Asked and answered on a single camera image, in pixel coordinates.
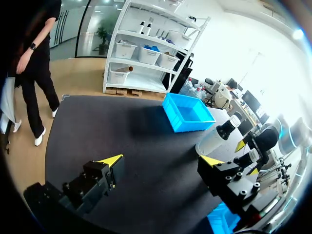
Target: shelf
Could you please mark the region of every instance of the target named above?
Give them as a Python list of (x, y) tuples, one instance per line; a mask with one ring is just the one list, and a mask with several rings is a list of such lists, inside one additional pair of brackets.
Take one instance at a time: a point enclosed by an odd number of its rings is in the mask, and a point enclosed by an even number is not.
[(188, 53), (188, 51), (186, 51), (186, 50), (184, 50), (184, 49), (182, 49), (180, 47), (177, 47), (176, 45), (168, 43), (165, 40), (159, 39), (159, 38), (150, 37), (150, 36), (147, 36), (147, 35), (144, 35), (144, 34), (139, 34), (139, 33), (126, 31), (126, 30), (118, 30), (117, 34), (128, 35), (128, 36), (132, 36), (132, 37), (136, 37), (136, 38), (142, 38), (142, 39), (150, 40), (150, 41), (156, 42), (158, 44), (162, 44), (162, 45), (168, 46), (170, 48), (173, 48), (173, 49), (178, 50), (180, 52), (183, 52), (185, 54)]
[(165, 18), (168, 18), (168, 19), (170, 19), (170, 20), (172, 20), (178, 24), (181, 24), (187, 28), (194, 28), (198, 31), (201, 30), (200, 27), (198, 27), (196, 24), (194, 24), (191, 21), (183, 18), (182, 16), (179, 16), (172, 11), (169, 11), (167, 9), (153, 5), (153, 4), (148, 3), (148, 2), (143, 2), (140, 0), (132, 0), (130, 7), (158, 14), (158, 15), (163, 16)]
[(175, 71), (159, 67), (158, 65), (150, 65), (150, 64), (139, 62), (139, 60), (136, 59), (136, 58), (125, 59), (125, 58), (115, 58), (115, 56), (112, 56), (111, 59), (110, 59), (110, 62), (122, 63), (122, 64), (128, 64), (128, 65), (132, 65), (132, 66), (139, 66), (139, 67), (150, 68), (150, 69), (154, 69), (154, 70), (157, 70), (157, 71), (171, 73), (173, 75), (176, 74)]
[(137, 89), (137, 90), (151, 91), (151, 92), (164, 93), (164, 94), (167, 93), (165, 86), (162, 84), (159, 78), (152, 78), (149, 76), (138, 75), (135, 73), (130, 73), (124, 84), (107, 83), (107, 87)]

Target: wristwatch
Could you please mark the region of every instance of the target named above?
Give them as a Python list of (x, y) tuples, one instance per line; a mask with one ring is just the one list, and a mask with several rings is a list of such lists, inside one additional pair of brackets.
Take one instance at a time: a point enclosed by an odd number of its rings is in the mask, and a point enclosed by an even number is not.
[(29, 46), (30, 49), (35, 50), (37, 48), (36, 44), (31, 43), (31, 45)]

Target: white shelving unit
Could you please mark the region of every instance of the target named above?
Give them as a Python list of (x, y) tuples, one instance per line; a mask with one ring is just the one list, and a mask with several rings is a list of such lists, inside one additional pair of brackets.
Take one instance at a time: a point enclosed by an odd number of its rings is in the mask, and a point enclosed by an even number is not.
[[(168, 43), (165, 40), (158, 39), (156, 37), (151, 37), (143, 34), (138, 34), (136, 32), (131, 31), (123, 24), (123, 20), (126, 19), (127, 22), (129, 21), (137, 21), (137, 19), (132, 19), (131, 17), (135, 18), (138, 11), (143, 11), (142, 15), (144, 17), (152, 17), (155, 18), (153, 25), (156, 21), (162, 22), (164, 25), (170, 25), (176, 29), (179, 29), (181, 33), (185, 32), (188, 28), (194, 29), (194, 32), (191, 33), (198, 33), (197, 37), (194, 39), (193, 44), (191, 45), (189, 50), (185, 48), (180, 48), (174, 44)], [(167, 9), (163, 9), (159, 6), (143, 2), (141, 0), (127, 0), (122, 8), (122, 11), (118, 17), (116, 22), (111, 43), (109, 46), (108, 54), (107, 54), (107, 61), (105, 65), (104, 71), (104, 81), (103, 81), (103, 92), (105, 93), (106, 87), (115, 87), (115, 88), (126, 88), (126, 89), (136, 89), (136, 90), (144, 90), (144, 91), (151, 91), (151, 92), (158, 92), (158, 93), (167, 93), (169, 92), (177, 77), (182, 71), (187, 59), (191, 55), (193, 48), (195, 47), (198, 39), (200, 38), (202, 32), (206, 28), (210, 18), (207, 17), (205, 23), (198, 27), (189, 19), (186, 19), (182, 16), (177, 15), (174, 12), (171, 12)], [(139, 41), (140, 44), (152, 44), (153, 42), (159, 46), (163, 47), (163, 50), (171, 50), (173, 54), (176, 54), (178, 51), (183, 52), (186, 54), (185, 59), (181, 62), (181, 65), (177, 71), (169, 70), (166, 68), (159, 67), (157, 63), (155, 65), (150, 65), (146, 63), (141, 63), (137, 59), (137, 56), (133, 55), (131, 59), (124, 59), (124, 58), (116, 58), (114, 53), (115, 41), (118, 38), (123, 38), (123, 36), (127, 38), (131, 38), (131, 41), (136, 42)], [(113, 66), (122, 66), (130, 65), (133, 66), (135, 69), (131, 72), (126, 81), (123, 84), (111, 84), (109, 79), (109, 67)], [(168, 89), (162, 83), (162, 79), (166, 73), (169, 73), (169, 84)]]
[(180, 52), (183, 52), (185, 54), (187, 54), (187, 50), (183, 49), (183, 48), (180, 48), (180, 47), (177, 47), (171, 43), (168, 43), (166, 42), (165, 40), (162, 40), (162, 39), (159, 39), (159, 38), (155, 38), (155, 37), (150, 37), (150, 36), (147, 36), (147, 35), (144, 35), (144, 34), (139, 34), (139, 33), (135, 33), (135, 32), (131, 32), (131, 31), (125, 31), (125, 30), (118, 30), (117, 34), (120, 34), (120, 35), (128, 35), (128, 36), (132, 36), (132, 37), (136, 37), (136, 38), (142, 38), (142, 39), (145, 39), (145, 40), (149, 40), (149, 41), (153, 41), (153, 42), (156, 42), (158, 44), (162, 44), (162, 45), (165, 45), (165, 46), (168, 46), (172, 49), (175, 49), (175, 50), (178, 50)]
[(121, 64), (128, 64), (131, 66), (139, 66), (139, 67), (145, 67), (145, 68), (149, 68), (149, 69), (154, 69), (157, 71), (162, 71), (162, 72), (167, 72), (167, 73), (171, 73), (173, 75), (176, 75), (176, 72), (173, 70), (169, 70), (163, 67), (159, 67), (157, 64), (156, 65), (150, 65), (147, 63), (142, 63), (139, 62), (138, 59), (136, 58), (132, 58), (132, 59), (125, 59), (125, 58), (115, 58), (115, 57), (111, 57), (110, 62), (114, 62), (114, 63), (121, 63)]
[(137, 75), (137, 74), (129, 74), (126, 79), (126, 82), (124, 82), (123, 84), (107, 83), (107, 87), (137, 89), (137, 90), (151, 91), (151, 92), (157, 92), (157, 93), (163, 93), (163, 94), (167, 93), (167, 90), (163, 86), (160, 79), (145, 76), (145, 75)]

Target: wooden floor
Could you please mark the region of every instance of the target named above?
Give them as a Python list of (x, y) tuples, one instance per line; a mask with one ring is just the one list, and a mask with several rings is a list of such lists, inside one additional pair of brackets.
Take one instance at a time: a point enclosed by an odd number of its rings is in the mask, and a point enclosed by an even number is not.
[[(105, 96), (102, 93), (102, 73), (105, 62), (104, 58), (73, 58), (51, 62), (51, 77), (59, 99), (63, 94)], [(22, 125), (17, 133), (10, 133), (10, 154), (6, 156), (6, 159), (17, 190), (23, 193), (28, 186), (36, 182), (45, 183), (45, 149), (53, 119), (45, 95), (36, 85), (40, 116), (46, 128), (42, 144), (36, 147), (35, 138), (28, 123), (21, 88), (16, 89), (15, 92)], [(143, 92), (141, 98), (163, 100), (164, 94)]]

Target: person sitting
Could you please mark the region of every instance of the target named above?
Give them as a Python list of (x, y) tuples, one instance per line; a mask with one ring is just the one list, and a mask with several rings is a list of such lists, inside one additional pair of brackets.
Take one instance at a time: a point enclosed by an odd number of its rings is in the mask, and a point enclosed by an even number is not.
[(228, 85), (221, 84), (214, 98), (216, 108), (219, 109), (228, 108), (230, 105), (230, 101), (233, 98), (230, 91), (233, 91), (237, 88), (238, 84), (233, 79), (228, 83)]

